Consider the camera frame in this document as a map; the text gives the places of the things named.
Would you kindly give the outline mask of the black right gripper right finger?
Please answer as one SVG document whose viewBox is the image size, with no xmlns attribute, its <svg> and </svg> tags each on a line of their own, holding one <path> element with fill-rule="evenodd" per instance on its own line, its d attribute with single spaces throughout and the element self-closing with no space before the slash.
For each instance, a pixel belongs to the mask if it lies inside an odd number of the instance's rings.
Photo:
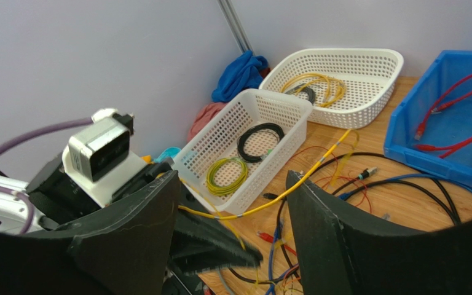
<svg viewBox="0 0 472 295">
<path fill-rule="evenodd" d="M 290 171 L 306 294 L 472 294 L 472 221 L 432 232 L 371 215 Z"/>
</svg>

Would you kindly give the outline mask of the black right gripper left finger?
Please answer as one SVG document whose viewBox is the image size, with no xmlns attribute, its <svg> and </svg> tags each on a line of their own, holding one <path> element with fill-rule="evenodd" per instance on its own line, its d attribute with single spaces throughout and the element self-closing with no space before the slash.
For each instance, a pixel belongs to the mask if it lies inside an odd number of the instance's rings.
<svg viewBox="0 0 472 295">
<path fill-rule="evenodd" d="M 160 294 L 179 192 L 168 172 L 58 230 L 0 233 L 0 294 Z"/>
</svg>

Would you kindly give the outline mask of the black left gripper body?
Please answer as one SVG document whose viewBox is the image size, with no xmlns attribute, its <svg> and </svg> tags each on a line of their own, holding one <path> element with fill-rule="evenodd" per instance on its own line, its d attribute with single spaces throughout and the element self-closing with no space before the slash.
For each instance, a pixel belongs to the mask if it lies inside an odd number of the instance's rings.
<svg viewBox="0 0 472 295">
<path fill-rule="evenodd" d="M 113 193 L 112 201 L 141 191 L 155 181 L 159 174 L 166 174 L 170 170 L 170 164 L 167 163 L 148 164 Z M 207 213 L 181 180 L 178 200 L 179 205 Z M 192 275 L 234 267 L 257 268 L 262 261 L 263 256 L 257 248 L 243 238 L 236 237 L 220 221 L 178 210 L 168 259 L 172 270 Z"/>
</svg>

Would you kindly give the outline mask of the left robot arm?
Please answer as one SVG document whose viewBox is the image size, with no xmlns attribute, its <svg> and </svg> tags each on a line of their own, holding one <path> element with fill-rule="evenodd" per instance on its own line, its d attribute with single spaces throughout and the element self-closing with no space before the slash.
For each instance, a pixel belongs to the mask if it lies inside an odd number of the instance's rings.
<svg viewBox="0 0 472 295">
<path fill-rule="evenodd" d="M 100 210 L 66 173 L 57 156 L 29 183 L 7 178 L 0 171 L 0 218 L 11 206 L 24 207 L 16 218 L 18 229 L 38 226 L 50 230 L 50 221 L 61 226 Z M 260 266 L 263 257 L 255 247 L 219 221 L 177 209 L 169 250 L 169 263 L 187 275 L 214 269 Z"/>
</svg>

